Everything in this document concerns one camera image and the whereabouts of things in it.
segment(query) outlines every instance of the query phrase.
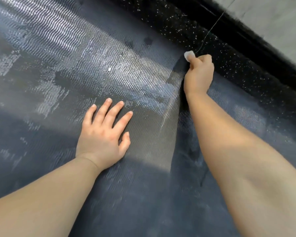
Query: white object in hand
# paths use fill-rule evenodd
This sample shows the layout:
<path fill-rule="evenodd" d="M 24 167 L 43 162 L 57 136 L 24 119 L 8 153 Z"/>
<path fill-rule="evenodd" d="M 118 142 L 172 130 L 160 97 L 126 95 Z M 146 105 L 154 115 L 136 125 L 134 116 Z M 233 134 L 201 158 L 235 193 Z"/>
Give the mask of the white object in hand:
<path fill-rule="evenodd" d="M 185 57 L 185 59 L 186 59 L 188 62 L 189 62 L 189 60 L 187 59 L 187 57 L 190 56 L 190 55 L 192 55 L 193 57 L 195 57 L 195 54 L 194 54 L 193 51 L 186 51 L 186 52 L 184 53 L 184 57 Z"/>

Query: person's right hand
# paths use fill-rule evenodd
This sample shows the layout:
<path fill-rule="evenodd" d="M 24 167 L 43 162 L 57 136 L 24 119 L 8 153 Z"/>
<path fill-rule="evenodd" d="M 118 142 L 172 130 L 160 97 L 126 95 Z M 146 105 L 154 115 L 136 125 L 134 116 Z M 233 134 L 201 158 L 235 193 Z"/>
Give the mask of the person's right hand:
<path fill-rule="evenodd" d="M 190 69 L 184 78 L 185 95 L 206 94 L 213 80 L 214 64 L 211 55 L 202 55 L 198 58 L 189 55 Z"/>
<path fill-rule="evenodd" d="M 123 135 L 120 144 L 118 140 L 132 118 L 133 112 L 129 111 L 113 127 L 116 115 L 124 103 L 120 101 L 108 111 L 111 103 L 112 99 L 108 98 L 95 115 L 93 122 L 92 117 L 97 106 L 92 105 L 87 111 L 76 150 L 76 158 L 90 160 L 99 171 L 109 168 L 122 159 L 130 145 L 129 132 Z"/>

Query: person's left arm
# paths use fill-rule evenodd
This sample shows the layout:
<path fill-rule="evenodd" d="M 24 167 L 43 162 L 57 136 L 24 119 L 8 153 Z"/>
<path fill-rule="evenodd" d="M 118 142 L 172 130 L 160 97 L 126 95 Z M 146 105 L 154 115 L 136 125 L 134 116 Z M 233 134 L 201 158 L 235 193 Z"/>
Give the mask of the person's left arm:
<path fill-rule="evenodd" d="M 120 160 L 130 145 L 129 133 L 118 139 L 133 113 L 114 127 L 123 102 L 109 112 L 111 99 L 86 113 L 76 158 L 31 184 L 0 199 L 0 237 L 68 236 L 75 219 L 100 172 Z"/>

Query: black border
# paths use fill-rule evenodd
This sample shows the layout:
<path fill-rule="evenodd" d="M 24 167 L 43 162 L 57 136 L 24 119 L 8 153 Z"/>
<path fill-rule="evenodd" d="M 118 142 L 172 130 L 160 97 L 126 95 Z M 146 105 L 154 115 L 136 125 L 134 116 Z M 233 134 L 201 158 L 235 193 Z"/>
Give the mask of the black border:
<path fill-rule="evenodd" d="M 210 29 L 224 10 L 213 0 L 167 0 L 181 9 L 189 19 Z M 225 13 L 211 32 L 296 91 L 296 65 L 256 33 Z"/>

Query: concrete floor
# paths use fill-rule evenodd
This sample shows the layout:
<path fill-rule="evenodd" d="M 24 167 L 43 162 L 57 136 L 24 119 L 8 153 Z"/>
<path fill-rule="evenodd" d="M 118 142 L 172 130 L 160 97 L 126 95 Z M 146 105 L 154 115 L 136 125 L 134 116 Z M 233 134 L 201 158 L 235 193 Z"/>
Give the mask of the concrete floor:
<path fill-rule="evenodd" d="M 296 64 L 296 0 L 235 0 L 228 12 Z"/>

